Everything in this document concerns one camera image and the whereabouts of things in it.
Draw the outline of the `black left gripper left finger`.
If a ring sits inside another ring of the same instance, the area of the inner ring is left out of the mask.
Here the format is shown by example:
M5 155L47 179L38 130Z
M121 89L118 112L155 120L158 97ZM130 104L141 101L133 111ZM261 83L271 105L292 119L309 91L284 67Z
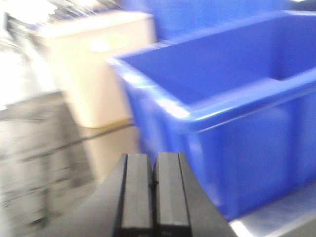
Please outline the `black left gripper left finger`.
M119 197L117 237L154 235L152 167L146 154L123 154L123 183Z

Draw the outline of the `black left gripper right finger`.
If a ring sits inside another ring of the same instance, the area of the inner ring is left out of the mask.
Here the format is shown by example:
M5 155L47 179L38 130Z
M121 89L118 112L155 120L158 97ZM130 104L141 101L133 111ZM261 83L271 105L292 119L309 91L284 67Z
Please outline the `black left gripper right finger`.
M159 237L190 237L191 225L178 153L161 152L155 163L156 230Z

